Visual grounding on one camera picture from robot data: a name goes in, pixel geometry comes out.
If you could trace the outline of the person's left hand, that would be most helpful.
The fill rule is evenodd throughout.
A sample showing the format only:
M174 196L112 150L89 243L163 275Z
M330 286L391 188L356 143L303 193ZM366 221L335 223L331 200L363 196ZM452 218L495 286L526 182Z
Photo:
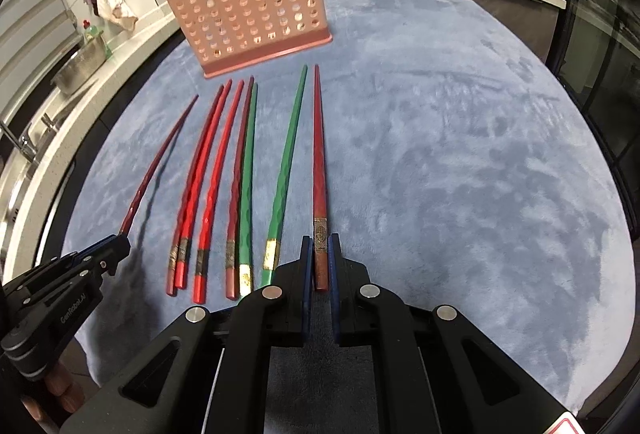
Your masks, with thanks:
M66 414L74 414L85 402L85 394L80 384L62 362L57 362L52 367L43 379L43 385ZM53 425L47 411L37 399L26 395L22 398L22 403L42 428L50 428Z

